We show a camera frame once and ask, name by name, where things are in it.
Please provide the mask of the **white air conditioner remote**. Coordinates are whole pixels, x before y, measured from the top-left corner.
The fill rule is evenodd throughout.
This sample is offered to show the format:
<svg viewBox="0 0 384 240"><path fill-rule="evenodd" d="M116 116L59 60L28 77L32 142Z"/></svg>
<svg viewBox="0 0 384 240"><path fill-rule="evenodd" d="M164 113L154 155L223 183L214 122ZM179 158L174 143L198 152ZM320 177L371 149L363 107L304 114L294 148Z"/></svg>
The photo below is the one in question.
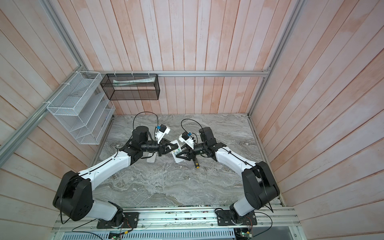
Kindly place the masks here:
<svg viewBox="0 0 384 240"><path fill-rule="evenodd" d="M181 146L179 144L179 141L178 140L174 140L171 142L172 144L176 144L178 146L178 148L176 150L173 150L172 151L172 155L173 155L173 158L175 160L175 162L178 164L178 163L181 163L184 161L184 159L181 159L181 158L177 158L177 154L181 153L182 152L182 149L181 149Z"/></svg>

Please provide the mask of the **white remote with green screen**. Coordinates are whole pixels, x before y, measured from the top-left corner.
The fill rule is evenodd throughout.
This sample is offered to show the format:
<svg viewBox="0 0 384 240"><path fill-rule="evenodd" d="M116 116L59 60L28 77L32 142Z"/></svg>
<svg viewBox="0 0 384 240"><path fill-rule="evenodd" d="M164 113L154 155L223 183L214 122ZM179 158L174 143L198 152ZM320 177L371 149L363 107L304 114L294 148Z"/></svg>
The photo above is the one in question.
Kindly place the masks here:
<svg viewBox="0 0 384 240"><path fill-rule="evenodd" d="M155 163L156 157L157 157L157 153L151 153L150 155L148 155L147 163L149 164Z"/></svg>

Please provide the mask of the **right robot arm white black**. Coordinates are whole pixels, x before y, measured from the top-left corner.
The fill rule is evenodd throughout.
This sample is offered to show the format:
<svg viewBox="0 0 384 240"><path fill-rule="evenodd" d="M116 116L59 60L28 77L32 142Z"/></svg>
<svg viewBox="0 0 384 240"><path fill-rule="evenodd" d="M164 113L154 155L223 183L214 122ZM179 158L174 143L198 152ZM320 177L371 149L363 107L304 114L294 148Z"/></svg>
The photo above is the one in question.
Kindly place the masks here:
<svg viewBox="0 0 384 240"><path fill-rule="evenodd" d="M211 128L199 130L201 143L195 143L192 134L184 132L179 140L184 143L176 157L193 161L199 166L197 156L205 156L221 163L242 177L244 196L230 206L228 211L218 210L217 216L234 224L254 210L259 210L280 195L280 189L269 165L254 162L234 153L224 143L217 142Z"/></svg>

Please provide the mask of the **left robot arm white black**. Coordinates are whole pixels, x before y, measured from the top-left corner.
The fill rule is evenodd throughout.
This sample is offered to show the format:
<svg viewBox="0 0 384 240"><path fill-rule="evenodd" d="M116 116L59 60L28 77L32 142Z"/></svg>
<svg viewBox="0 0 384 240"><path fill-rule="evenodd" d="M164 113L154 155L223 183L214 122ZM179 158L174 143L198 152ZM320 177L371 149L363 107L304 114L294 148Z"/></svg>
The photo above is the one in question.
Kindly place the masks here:
<svg viewBox="0 0 384 240"><path fill-rule="evenodd" d="M160 125L156 129L153 138L148 127L139 126L132 131L126 144L111 157L78 173L69 171L64 174L53 199L53 206L73 221L87 217L104 220L113 228L121 227L125 217L123 209L112 202L93 199L93 191L116 172L142 159L144 153L157 153L161 156L178 148L177 144L164 139L170 128Z"/></svg>

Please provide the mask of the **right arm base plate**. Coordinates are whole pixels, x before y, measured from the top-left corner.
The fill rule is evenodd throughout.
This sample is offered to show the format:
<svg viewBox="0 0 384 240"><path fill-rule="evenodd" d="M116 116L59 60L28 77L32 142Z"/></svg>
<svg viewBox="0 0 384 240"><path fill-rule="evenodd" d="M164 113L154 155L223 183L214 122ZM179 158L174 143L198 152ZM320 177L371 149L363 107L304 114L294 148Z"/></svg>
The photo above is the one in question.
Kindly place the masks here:
<svg viewBox="0 0 384 240"><path fill-rule="evenodd" d="M255 216L255 212L249 212L244 216L239 216L235 210L223 210L221 208L217 208L214 210L217 216L217 222L219 226L256 226L257 219Z"/></svg>

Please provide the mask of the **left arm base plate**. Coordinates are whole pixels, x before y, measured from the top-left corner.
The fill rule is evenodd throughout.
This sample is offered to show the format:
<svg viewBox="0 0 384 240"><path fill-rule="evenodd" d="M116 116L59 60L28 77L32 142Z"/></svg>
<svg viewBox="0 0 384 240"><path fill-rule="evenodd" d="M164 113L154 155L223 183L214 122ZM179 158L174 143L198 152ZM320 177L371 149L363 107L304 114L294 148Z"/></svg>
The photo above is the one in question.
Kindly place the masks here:
<svg viewBox="0 0 384 240"><path fill-rule="evenodd" d="M97 229L135 229L138 225L139 214L139 212L121 212L117 213L117 216L110 221L100 219L97 223Z"/></svg>

